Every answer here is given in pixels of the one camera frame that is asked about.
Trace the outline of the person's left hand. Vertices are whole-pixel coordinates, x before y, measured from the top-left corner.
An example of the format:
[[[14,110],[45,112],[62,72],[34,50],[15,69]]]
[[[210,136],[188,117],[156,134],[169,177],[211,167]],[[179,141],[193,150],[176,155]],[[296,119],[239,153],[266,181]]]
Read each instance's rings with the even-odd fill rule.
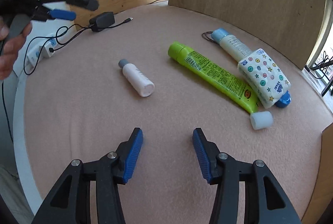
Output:
[[[25,44],[27,36],[32,31],[32,24],[29,23],[25,26],[24,30],[16,38],[9,40],[3,46],[3,54],[1,55],[1,80],[9,77],[15,61],[17,60],[18,53]]]

